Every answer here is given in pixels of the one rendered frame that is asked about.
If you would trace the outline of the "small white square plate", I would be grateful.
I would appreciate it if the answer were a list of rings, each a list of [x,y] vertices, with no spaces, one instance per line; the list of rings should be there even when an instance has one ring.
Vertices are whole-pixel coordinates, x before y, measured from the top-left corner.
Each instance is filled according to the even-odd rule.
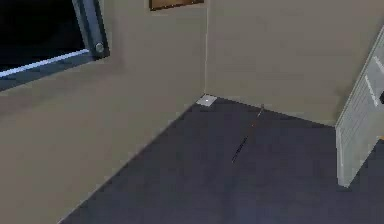
[[[206,107],[210,107],[215,101],[216,101],[217,97],[216,96],[212,96],[212,95],[203,95],[200,99],[198,99],[196,101],[196,103],[198,105],[202,105],[202,106],[206,106]]]

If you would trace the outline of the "thin dark stick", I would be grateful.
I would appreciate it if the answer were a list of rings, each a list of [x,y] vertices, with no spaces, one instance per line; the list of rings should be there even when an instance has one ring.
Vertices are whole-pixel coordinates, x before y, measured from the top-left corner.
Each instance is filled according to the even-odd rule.
[[[251,132],[252,130],[254,129],[254,127],[256,126],[256,123],[257,121],[259,120],[259,117],[261,116],[261,114],[263,113],[265,109],[265,105],[264,104],[261,104],[260,105],[260,110],[258,112],[258,114],[256,115],[256,118],[252,121],[252,123],[250,124],[249,128],[247,129],[247,132],[246,132],[246,135],[244,136],[243,140],[241,141],[240,145],[238,146],[237,150],[235,151],[232,159],[231,159],[231,162],[232,163],[235,163],[236,162],[236,159],[238,158],[239,154],[241,153],[244,145],[246,144],[249,136],[251,135]]]

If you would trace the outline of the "grey panelled room door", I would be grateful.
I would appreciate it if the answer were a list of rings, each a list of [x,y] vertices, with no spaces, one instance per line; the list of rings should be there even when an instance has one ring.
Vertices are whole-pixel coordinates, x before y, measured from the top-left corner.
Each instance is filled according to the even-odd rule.
[[[348,187],[384,137],[384,25],[336,122],[337,179]]]

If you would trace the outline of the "brown framed wall picture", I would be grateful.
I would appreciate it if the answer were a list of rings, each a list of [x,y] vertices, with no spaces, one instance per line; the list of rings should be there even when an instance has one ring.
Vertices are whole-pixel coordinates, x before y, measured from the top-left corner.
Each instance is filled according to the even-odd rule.
[[[149,8],[151,11],[168,9],[186,5],[200,4],[204,0],[149,0]]]

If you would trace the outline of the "dark window with grey frame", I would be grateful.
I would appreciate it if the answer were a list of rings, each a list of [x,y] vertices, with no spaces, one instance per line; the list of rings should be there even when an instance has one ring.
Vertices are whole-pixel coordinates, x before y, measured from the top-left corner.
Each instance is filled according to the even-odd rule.
[[[0,92],[109,55],[99,0],[0,0]]]

